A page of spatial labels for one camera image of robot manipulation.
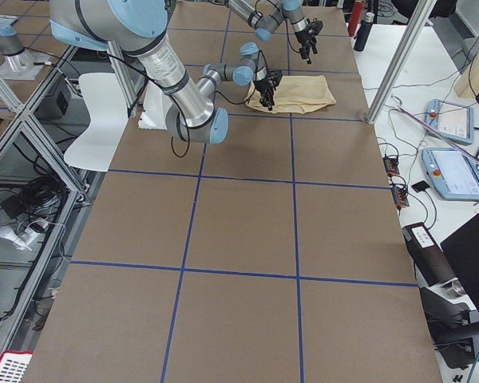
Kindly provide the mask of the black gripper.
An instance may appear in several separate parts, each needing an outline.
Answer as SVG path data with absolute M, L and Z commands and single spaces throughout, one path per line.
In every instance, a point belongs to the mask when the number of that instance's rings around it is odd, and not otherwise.
M 282 79 L 282 71 L 269 69 L 267 74 L 260 80 L 254 81 L 255 89 L 259 92 L 259 104 L 268 111 L 273 110 L 274 94 Z
M 303 18 L 293 25 L 293 30 L 297 41 L 301 45 L 301 58 L 307 63 L 311 63 L 310 50 L 313 54 L 317 54 L 316 37 L 323 29 L 323 22 L 317 18 L 312 21 L 309 18 Z

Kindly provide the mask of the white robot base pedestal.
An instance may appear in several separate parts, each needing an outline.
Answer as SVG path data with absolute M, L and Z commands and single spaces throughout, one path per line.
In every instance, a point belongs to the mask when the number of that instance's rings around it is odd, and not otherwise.
M 143 112 L 138 122 L 140 129 L 166 130 L 165 118 L 172 101 L 153 83 L 149 82 L 143 102 Z

